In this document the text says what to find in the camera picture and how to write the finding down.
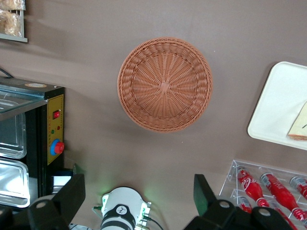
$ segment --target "round basket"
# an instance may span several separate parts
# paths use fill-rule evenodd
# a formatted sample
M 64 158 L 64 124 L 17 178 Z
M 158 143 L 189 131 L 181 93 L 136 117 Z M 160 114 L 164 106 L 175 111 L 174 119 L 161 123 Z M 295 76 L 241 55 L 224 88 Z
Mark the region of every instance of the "round basket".
M 127 115 L 155 132 L 175 132 L 206 109 L 212 77 L 204 56 L 191 44 L 160 37 L 136 47 L 118 75 L 118 96 Z

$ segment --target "clear acrylic rack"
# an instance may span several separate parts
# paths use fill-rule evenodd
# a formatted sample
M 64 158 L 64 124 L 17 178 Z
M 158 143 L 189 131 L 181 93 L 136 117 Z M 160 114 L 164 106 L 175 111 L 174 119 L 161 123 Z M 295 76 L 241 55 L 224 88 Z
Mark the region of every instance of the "clear acrylic rack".
M 241 184 L 237 181 L 236 171 L 234 170 L 233 172 L 233 169 L 238 165 L 243 165 L 244 167 L 246 167 L 246 169 L 250 172 L 254 179 L 261 185 L 263 195 L 266 200 L 275 200 L 275 198 L 271 195 L 269 190 L 260 182 L 260 177 L 264 173 L 273 173 L 278 178 L 278 180 L 293 194 L 299 207 L 304 211 L 307 210 L 307 200 L 303 196 L 301 196 L 298 191 L 296 191 L 293 187 L 290 186 L 290 180 L 294 176 L 301 176 L 303 178 L 307 178 L 307 174 L 303 174 L 300 172 L 291 172 L 288 170 L 273 168 L 267 165 L 258 165 L 240 160 L 233 160 L 223 187 L 220 191 L 220 198 L 227 199 L 231 201 L 235 206 L 238 206 L 237 197 L 244 196 L 249 200 L 252 207 L 257 206 L 256 202 L 246 195 Z M 283 213 L 295 224 L 295 226 L 299 230 L 305 230 L 305 227 L 303 226 L 301 221 L 293 217 L 293 215 L 288 209 L 284 208 L 281 205 L 279 206 Z

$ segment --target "yellow control panel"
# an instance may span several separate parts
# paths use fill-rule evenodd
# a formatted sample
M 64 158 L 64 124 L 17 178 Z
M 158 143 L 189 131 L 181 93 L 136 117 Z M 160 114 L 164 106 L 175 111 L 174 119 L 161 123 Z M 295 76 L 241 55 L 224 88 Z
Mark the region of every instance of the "yellow control panel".
M 64 95 L 49 99 L 47 104 L 47 139 L 48 163 L 50 165 L 64 150 L 63 144 L 63 119 Z

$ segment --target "baking tray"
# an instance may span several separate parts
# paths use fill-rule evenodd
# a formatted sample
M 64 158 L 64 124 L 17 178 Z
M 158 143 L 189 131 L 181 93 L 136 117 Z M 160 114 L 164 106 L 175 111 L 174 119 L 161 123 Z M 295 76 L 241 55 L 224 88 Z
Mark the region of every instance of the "baking tray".
M 307 101 L 307 67 L 279 62 L 270 71 L 248 126 L 252 138 L 307 150 L 287 134 Z
M 0 159 L 0 204 L 30 205 L 28 167 L 20 161 Z
M 16 93 L 13 92 L 13 88 L 11 90 L 12 92 L 8 92 L 7 89 L 3 89 L 0 85 L 0 121 L 4 121 L 48 103 L 48 100 L 45 100 L 40 95 L 29 95 L 22 90 Z

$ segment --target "white tray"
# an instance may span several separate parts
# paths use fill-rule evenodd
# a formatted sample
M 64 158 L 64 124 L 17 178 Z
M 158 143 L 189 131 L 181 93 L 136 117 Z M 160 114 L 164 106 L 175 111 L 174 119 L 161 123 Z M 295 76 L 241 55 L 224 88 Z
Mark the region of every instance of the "white tray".
M 248 126 L 252 138 L 307 150 L 307 141 L 287 134 L 307 101 L 307 67 L 290 62 L 276 64 L 269 74 Z

